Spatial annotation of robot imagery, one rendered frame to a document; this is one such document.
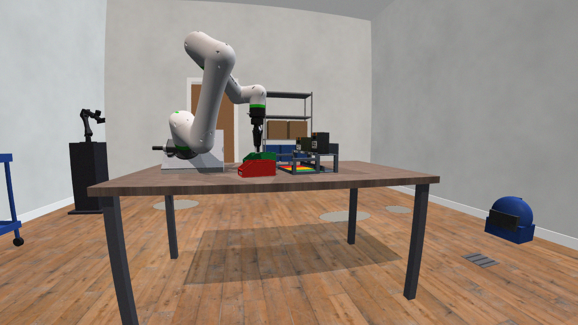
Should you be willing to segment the red bin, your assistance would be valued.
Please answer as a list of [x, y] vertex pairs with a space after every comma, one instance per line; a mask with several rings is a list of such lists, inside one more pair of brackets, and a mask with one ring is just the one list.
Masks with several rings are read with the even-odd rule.
[[276, 161], [247, 160], [238, 168], [238, 175], [245, 177], [276, 176]]

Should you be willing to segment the green bin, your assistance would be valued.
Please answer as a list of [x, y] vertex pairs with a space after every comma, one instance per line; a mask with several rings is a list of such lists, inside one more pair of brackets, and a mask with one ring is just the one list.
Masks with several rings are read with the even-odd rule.
[[248, 154], [248, 156], [244, 157], [243, 163], [244, 163], [244, 161], [247, 161], [247, 160], [274, 160], [274, 161], [276, 161], [276, 153], [273, 153], [273, 152], [255, 153], [255, 152], [252, 152], [252, 153]]

